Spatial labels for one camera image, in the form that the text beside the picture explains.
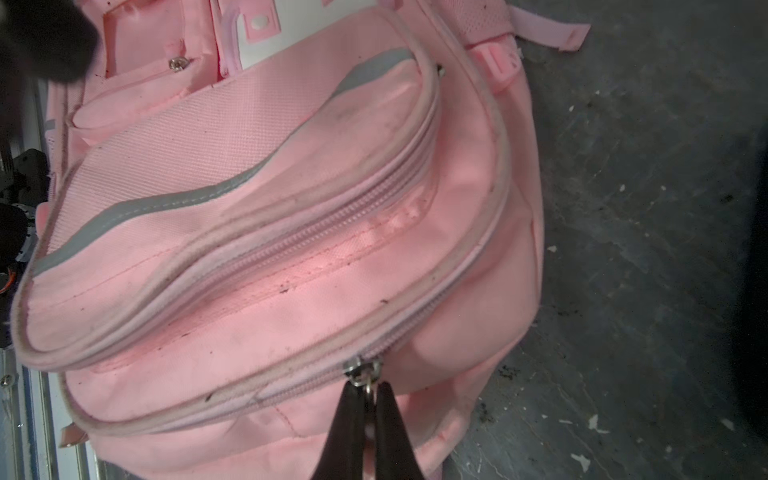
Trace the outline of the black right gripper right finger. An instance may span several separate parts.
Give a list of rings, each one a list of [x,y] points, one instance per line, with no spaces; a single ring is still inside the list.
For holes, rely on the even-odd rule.
[[[377,386],[375,400],[375,479],[424,480],[388,382]]]

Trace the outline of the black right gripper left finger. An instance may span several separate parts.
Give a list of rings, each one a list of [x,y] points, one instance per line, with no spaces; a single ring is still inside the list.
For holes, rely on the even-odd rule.
[[[345,384],[312,480],[361,480],[366,445],[367,394]]]

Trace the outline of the pink student backpack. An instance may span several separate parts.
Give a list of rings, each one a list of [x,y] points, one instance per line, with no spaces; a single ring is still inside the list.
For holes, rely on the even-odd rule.
[[[49,84],[17,361],[103,468],[311,479],[346,383],[388,382],[439,479],[539,307],[544,219],[504,1],[5,1],[1,129]]]

